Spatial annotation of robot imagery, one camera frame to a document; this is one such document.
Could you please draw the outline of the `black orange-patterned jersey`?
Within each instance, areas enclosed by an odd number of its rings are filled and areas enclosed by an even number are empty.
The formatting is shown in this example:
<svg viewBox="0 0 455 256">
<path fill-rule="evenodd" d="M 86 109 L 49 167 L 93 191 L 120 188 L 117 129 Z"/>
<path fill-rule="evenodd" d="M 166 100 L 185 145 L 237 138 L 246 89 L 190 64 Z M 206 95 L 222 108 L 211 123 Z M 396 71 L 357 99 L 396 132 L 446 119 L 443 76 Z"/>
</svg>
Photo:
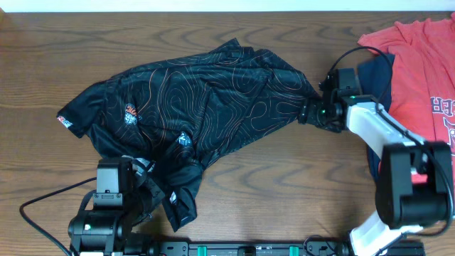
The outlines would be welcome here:
<svg viewBox="0 0 455 256">
<path fill-rule="evenodd" d="M 316 96 L 305 74 L 236 39 L 197 55 L 130 68 L 96 82 L 58 113 L 104 158 L 150 166 L 174 230 L 196 219 L 203 172 L 219 158 L 292 123 Z"/>
</svg>

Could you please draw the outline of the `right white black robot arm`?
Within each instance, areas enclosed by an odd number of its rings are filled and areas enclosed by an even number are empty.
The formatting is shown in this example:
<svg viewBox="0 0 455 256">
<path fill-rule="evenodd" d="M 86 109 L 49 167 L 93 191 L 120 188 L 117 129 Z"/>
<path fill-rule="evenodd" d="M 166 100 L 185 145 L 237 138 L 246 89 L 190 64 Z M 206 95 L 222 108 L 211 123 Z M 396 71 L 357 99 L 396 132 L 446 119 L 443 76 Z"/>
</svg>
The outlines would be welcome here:
<svg viewBox="0 0 455 256">
<path fill-rule="evenodd" d="M 396 242 L 440 221 L 434 236 L 444 234 L 454 218 L 451 150 L 405 129 L 376 99 L 348 96 L 339 100 L 304 100 L 298 121 L 319 129 L 358 135 L 379 157 L 375 212 L 349 233 L 339 255 L 384 255 Z"/>
</svg>

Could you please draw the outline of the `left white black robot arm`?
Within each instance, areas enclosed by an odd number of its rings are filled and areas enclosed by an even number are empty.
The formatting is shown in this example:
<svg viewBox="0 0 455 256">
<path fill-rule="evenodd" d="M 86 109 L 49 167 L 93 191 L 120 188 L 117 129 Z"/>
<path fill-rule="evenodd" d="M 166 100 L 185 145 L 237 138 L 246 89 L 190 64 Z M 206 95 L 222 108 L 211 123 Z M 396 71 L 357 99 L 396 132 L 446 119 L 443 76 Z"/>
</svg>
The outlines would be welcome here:
<svg viewBox="0 0 455 256">
<path fill-rule="evenodd" d="M 123 156 L 101 159 L 97 186 L 82 200 L 68 225 L 74 255 L 159 255 L 159 244 L 133 227 L 151 219 L 161 201 L 161 189 L 152 181 L 155 163 Z"/>
</svg>

